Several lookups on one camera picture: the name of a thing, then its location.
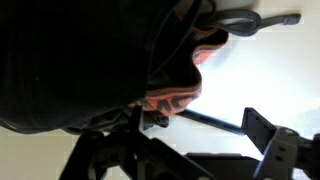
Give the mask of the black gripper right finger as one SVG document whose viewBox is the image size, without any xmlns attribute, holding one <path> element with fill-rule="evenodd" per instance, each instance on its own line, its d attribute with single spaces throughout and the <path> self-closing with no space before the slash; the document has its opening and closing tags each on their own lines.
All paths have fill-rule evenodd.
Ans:
<svg viewBox="0 0 320 180">
<path fill-rule="evenodd" d="M 254 108 L 245 108 L 241 130 L 263 154 L 277 128 Z"/>
</svg>

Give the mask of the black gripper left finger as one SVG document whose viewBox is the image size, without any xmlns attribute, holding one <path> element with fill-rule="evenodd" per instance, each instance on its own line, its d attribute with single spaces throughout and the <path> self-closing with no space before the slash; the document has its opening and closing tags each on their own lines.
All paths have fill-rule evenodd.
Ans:
<svg viewBox="0 0 320 180">
<path fill-rule="evenodd" d="M 140 132 L 143 129 L 143 111 L 141 106 L 135 106 L 129 119 L 131 132 Z"/>
</svg>

